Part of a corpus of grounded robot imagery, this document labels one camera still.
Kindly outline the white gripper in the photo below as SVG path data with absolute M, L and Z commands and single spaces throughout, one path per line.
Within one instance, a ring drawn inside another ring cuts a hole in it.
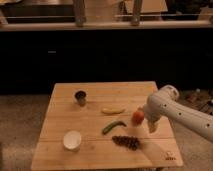
M 160 114 L 153 112 L 147 105 L 142 108 L 145 118 L 148 120 L 147 125 L 150 133 L 154 133 L 158 128 L 157 121 L 161 118 Z

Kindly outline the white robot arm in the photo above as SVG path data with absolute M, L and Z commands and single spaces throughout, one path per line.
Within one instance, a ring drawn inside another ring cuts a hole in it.
M 213 116 L 179 104 L 178 98 L 179 92 L 172 85 L 150 94 L 142 107 L 148 123 L 155 125 L 165 116 L 213 143 Z

